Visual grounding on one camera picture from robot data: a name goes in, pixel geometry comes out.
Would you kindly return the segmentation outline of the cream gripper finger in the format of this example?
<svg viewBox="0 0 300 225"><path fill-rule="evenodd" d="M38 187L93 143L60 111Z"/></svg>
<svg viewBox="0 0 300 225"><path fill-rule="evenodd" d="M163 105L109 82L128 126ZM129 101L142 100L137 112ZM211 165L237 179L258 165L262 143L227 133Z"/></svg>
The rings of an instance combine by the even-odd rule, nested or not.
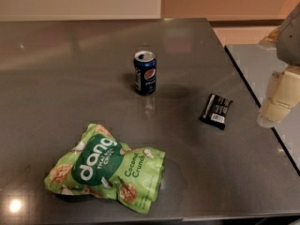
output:
<svg viewBox="0 0 300 225"><path fill-rule="evenodd" d="M265 48L274 48L278 39L279 28L272 30L267 36L260 40L259 44Z"/></svg>
<svg viewBox="0 0 300 225"><path fill-rule="evenodd" d="M265 98L259 110L258 124L272 128L279 124L300 102L300 67L287 66L274 72L267 85Z"/></svg>

